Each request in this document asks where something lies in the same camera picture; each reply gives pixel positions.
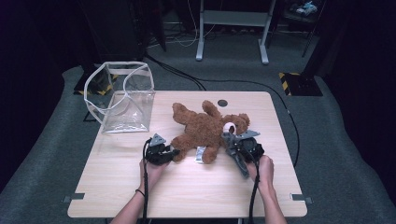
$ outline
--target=cable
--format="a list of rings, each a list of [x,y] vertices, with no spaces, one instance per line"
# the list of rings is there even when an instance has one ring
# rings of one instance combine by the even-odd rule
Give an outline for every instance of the cable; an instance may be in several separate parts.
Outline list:
[[[149,205],[149,174],[147,165],[148,162],[146,161],[146,146],[151,141],[151,138],[146,141],[145,145],[143,146],[143,167],[144,167],[144,179],[145,179],[145,203],[143,205],[143,217],[142,223],[147,223],[147,216],[148,216],[148,205]]]
[[[250,205],[249,205],[249,209],[248,209],[248,223],[254,224],[253,205],[254,205],[254,198],[256,197],[257,188],[258,188],[259,182],[260,182],[260,172],[259,172],[260,162],[256,161],[250,152],[248,152],[247,150],[246,150],[246,152],[249,155],[252,162],[254,162],[254,165],[256,166],[256,178],[254,179],[254,186],[253,186],[253,191],[251,192]]]
[[[166,41],[166,44],[175,44],[178,43],[183,47],[189,47],[191,46],[196,40],[197,40],[197,30],[196,30],[196,25],[195,25],[195,21],[194,21],[194,29],[195,29],[195,35],[193,35],[193,39],[190,40],[179,40],[180,38],[186,37],[186,36],[190,36],[189,33],[187,33],[187,30],[182,31],[181,30],[181,22],[176,22],[176,24],[178,24],[178,30],[175,30],[174,28],[176,27],[176,25],[174,25],[171,28],[165,29],[166,31],[169,32],[177,32],[176,34],[172,34],[172,35],[166,35],[165,38],[167,39],[175,39],[176,41]],[[224,36],[235,36],[235,35],[252,35],[252,32],[250,32],[249,30],[240,30],[240,31],[233,31],[231,34],[227,33],[224,34],[223,31],[219,31],[219,32],[212,32],[213,28],[215,27],[215,25],[212,26],[212,28],[205,34],[204,38],[205,40],[213,40],[216,39],[217,37],[224,37]],[[189,45],[182,45],[181,43],[184,42],[191,42]],[[151,49],[154,47],[160,46],[160,44],[158,43],[158,41],[155,38],[152,38],[149,43],[147,48]]]
[[[223,0],[221,0],[221,3],[220,3],[220,11],[222,11],[222,3],[223,3]],[[214,25],[212,26],[212,28],[210,28],[210,30],[206,33],[206,35],[204,35],[204,38],[205,38],[207,35],[210,34],[210,32],[213,30],[213,28],[215,28],[215,26],[216,26],[216,24],[214,24]]]
[[[194,17],[192,16],[192,12],[191,12],[190,0],[188,0],[187,3],[188,3],[188,5],[189,5],[189,11],[190,11],[190,15],[191,15],[191,18],[192,18],[192,22],[194,23],[195,38],[191,41],[191,43],[190,43],[189,45],[183,45],[183,44],[181,44],[181,41],[179,41],[177,38],[175,38],[175,40],[177,40],[177,42],[178,42],[181,46],[183,46],[183,47],[189,47],[189,46],[191,46],[191,45],[197,40],[197,36],[198,36],[197,25],[196,25],[196,23],[195,23],[195,19],[194,19]]]
[[[298,161],[299,154],[300,154],[300,135],[299,135],[297,126],[296,126],[296,124],[294,122],[294,118],[291,115],[290,111],[288,110],[285,101],[282,99],[280,94],[276,90],[274,90],[272,87],[270,87],[268,85],[265,85],[263,83],[260,83],[260,82],[248,81],[248,80],[238,80],[238,79],[224,79],[224,80],[222,80],[222,79],[203,79],[203,78],[198,78],[198,77],[194,77],[194,76],[188,75],[188,74],[186,74],[186,73],[184,73],[184,72],[182,72],[180,70],[177,70],[176,68],[174,68],[174,67],[172,67],[172,66],[170,66],[170,65],[168,65],[166,63],[159,62],[156,59],[154,59],[153,57],[149,56],[147,53],[146,53],[146,57],[148,59],[150,59],[151,61],[157,63],[160,67],[164,68],[165,70],[170,71],[171,73],[173,73],[173,74],[175,74],[177,76],[184,77],[186,79],[189,79],[189,80],[193,81],[196,85],[198,85],[198,88],[200,90],[202,88],[202,89],[204,89],[204,91],[206,91],[206,88],[201,83],[201,81],[206,81],[206,82],[243,82],[243,83],[251,83],[251,84],[255,84],[255,85],[264,86],[265,88],[268,88],[269,90],[273,91],[277,95],[277,97],[280,99],[280,101],[282,102],[282,105],[285,107],[286,111],[288,112],[288,114],[290,116],[290,119],[291,119],[291,122],[293,124],[294,130],[296,132],[296,136],[297,136],[297,152],[296,152],[296,157],[295,157],[295,160],[294,160],[294,163],[293,163],[293,167],[297,166],[297,161]]]
[[[174,68],[174,67],[172,67],[172,66],[170,66],[170,65],[168,65],[166,63],[161,63],[161,62],[157,61],[156,59],[154,59],[153,57],[149,56],[147,53],[145,54],[145,56],[148,59],[150,59],[151,61],[153,61],[156,64],[158,64],[160,67],[162,67],[166,71],[169,71],[169,72],[171,72],[171,73],[173,73],[173,74],[175,74],[175,75],[177,75],[179,77],[184,77],[186,79],[189,79],[189,80],[193,81],[198,86],[198,89],[200,91],[201,90],[206,91],[205,86],[196,77],[190,76],[190,75],[188,75],[188,74],[186,74],[186,73],[184,73],[184,72],[182,72],[180,70],[177,70],[176,68]]]

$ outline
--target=teddy bear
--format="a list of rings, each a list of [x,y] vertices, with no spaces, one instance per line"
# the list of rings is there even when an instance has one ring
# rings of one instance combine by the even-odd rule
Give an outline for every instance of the teddy bear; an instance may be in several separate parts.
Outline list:
[[[247,114],[226,115],[222,116],[218,108],[210,101],[203,101],[202,109],[205,113],[197,113],[189,110],[181,103],[174,103],[173,119],[180,124],[185,125],[184,133],[175,137],[170,145],[180,152],[174,157],[174,161],[182,161],[187,151],[192,148],[206,147],[203,155],[203,163],[209,164],[214,161],[218,155],[220,147],[226,147],[221,137],[223,127],[226,123],[232,122],[236,134],[244,133],[250,124]]]

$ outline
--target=clear plastic bag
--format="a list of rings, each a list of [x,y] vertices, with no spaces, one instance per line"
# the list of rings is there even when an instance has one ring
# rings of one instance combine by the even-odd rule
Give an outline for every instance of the clear plastic bag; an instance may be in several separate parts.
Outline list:
[[[92,94],[89,87],[98,82],[107,88]],[[151,71],[141,62],[103,63],[84,86],[84,101],[104,133],[148,132],[154,95]]]

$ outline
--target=bracelet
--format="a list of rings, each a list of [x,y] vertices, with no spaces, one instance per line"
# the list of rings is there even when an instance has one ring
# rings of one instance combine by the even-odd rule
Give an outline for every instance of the bracelet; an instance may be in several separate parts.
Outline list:
[[[138,192],[138,191],[143,195],[143,197],[146,197],[146,195],[140,189],[136,189],[134,192]]]

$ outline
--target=white metal frame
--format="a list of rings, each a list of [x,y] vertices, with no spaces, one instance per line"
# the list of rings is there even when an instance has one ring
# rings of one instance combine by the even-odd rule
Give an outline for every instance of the white metal frame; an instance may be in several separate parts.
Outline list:
[[[204,1],[201,0],[200,9],[200,26],[199,26],[199,42],[196,54],[196,61],[201,61],[204,54],[204,24],[221,24],[221,25],[242,25],[242,26],[260,26],[264,27],[262,39],[259,39],[260,53],[262,63],[268,64],[268,55],[265,48],[265,39],[268,35],[271,19],[276,0],[271,0],[268,12],[239,12],[239,11],[216,11],[205,10]]]

